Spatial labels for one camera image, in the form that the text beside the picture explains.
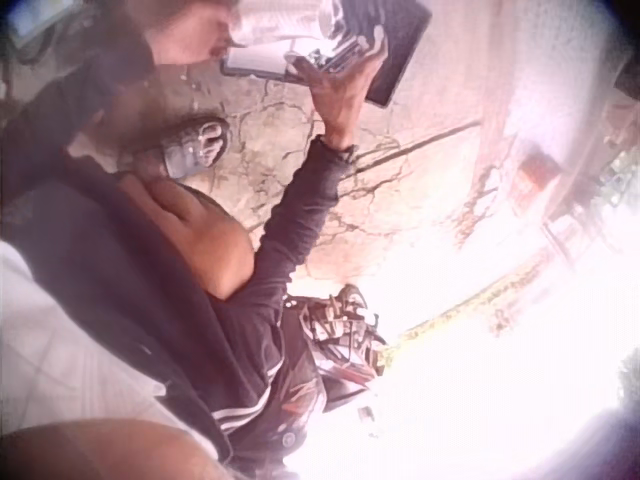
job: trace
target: foot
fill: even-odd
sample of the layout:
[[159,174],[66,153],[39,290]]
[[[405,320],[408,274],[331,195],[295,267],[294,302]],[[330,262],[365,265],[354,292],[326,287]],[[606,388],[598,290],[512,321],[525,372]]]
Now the foot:
[[142,178],[180,179],[212,167],[226,151],[228,124],[221,118],[188,120],[160,135],[156,145],[135,149],[122,165]]

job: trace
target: white stripe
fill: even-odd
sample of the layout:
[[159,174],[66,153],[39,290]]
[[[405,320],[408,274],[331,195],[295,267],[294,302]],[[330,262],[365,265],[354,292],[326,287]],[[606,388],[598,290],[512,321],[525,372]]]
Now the white stripe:
[[258,400],[258,403],[254,407],[227,408],[225,410],[218,410],[217,412],[212,413],[213,418],[215,418],[216,420],[220,420],[222,418],[239,417],[241,415],[251,415],[252,413],[260,412],[267,403],[270,393],[271,385],[269,385],[269,387],[265,390],[264,394],[262,395],[262,397],[260,397],[260,400]]
[[269,378],[269,380],[275,377],[276,373],[278,373],[278,370],[280,370],[280,367],[282,366],[283,363],[284,363],[284,355],[282,356],[282,358],[280,359],[280,361],[275,367],[267,371],[267,377]]
[[256,412],[255,415],[251,415],[250,417],[243,418],[242,420],[236,420],[235,422],[227,422],[224,425],[222,425],[220,429],[222,430],[222,433],[231,433],[234,430],[249,423],[251,420],[256,418],[259,414],[260,412]]

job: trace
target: sandal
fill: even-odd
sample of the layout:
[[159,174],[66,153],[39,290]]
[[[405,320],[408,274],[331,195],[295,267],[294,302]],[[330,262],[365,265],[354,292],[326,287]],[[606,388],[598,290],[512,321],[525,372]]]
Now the sandal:
[[227,121],[215,115],[199,116],[165,128],[127,148],[119,170],[134,170],[143,177],[178,180],[212,167],[228,147]]

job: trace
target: cracked ground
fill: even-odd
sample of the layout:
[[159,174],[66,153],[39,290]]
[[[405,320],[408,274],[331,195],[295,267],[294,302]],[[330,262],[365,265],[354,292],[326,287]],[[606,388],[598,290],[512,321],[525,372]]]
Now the cracked ground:
[[[387,335],[468,298],[540,246],[507,206],[477,214],[469,199],[483,198],[479,183],[491,167],[500,170],[500,187],[508,184],[523,145],[541,145],[561,164],[569,159],[594,89],[613,82],[598,70],[610,32],[585,2],[427,3],[432,23],[391,105],[365,106],[357,163],[291,287],[325,296],[358,284]],[[26,100],[64,69],[55,55],[18,68],[14,96]],[[322,133],[304,87],[224,77],[214,62],[163,68],[124,93],[71,151],[92,153],[113,170],[127,141],[204,112],[229,121],[231,146],[187,183],[236,216],[257,245],[310,140]],[[461,228],[470,237],[462,249]]]

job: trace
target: shirt sleeve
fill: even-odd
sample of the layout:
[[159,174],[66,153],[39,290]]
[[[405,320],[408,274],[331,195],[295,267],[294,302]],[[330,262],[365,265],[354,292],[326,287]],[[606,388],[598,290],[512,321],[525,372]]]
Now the shirt sleeve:
[[62,164],[63,152],[124,87],[153,71],[151,50],[133,26],[82,66],[45,86],[0,136],[7,205]]
[[253,277],[231,304],[258,307],[269,323],[277,323],[291,274],[305,262],[338,203],[338,184],[348,168],[343,156],[319,138],[311,142],[307,159],[265,225]]

